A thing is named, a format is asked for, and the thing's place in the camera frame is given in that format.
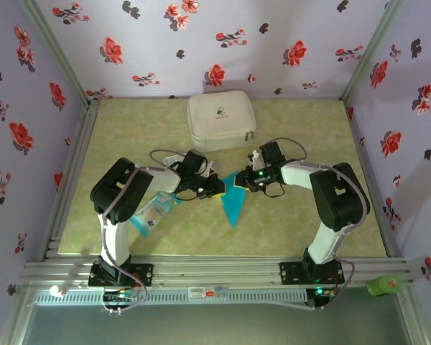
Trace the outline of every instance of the floral wallpaper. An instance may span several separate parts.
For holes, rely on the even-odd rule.
[[[19,2],[0,1],[0,335],[42,246],[81,110]]]
[[[431,0],[406,1],[370,60],[348,119],[378,189],[384,235],[424,277],[415,287],[431,325]]]
[[[386,6],[386,0],[36,2],[87,97],[98,90],[184,97],[233,89],[253,97],[339,97]]]

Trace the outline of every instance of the white storage case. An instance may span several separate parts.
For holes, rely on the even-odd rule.
[[[192,143],[199,152],[249,146],[256,119],[243,91],[191,96],[187,104]]]

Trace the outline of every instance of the gray floor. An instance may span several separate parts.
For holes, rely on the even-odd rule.
[[[142,306],[122,316],[100,307],[36,307],[28,345],[404,345],[397,300],[365,289],[325,311],[277,305]]]

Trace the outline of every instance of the teal fabric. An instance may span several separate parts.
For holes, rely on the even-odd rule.
[[[235,177],[237,174],[235,172],[227,178],[222,179],[226,186],[226,193],[221,197],[223,210],[233,228],[238,221],[241,209],[243,208],[244,196],[246,195],[246,189],[235,186]]]

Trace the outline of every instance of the light blue bag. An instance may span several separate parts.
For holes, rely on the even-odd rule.
[[[149,236],[153,228],[171,211],[180,204],[174,195],[158,192],[147,204],[138,210],[129,220],[144,236]]]

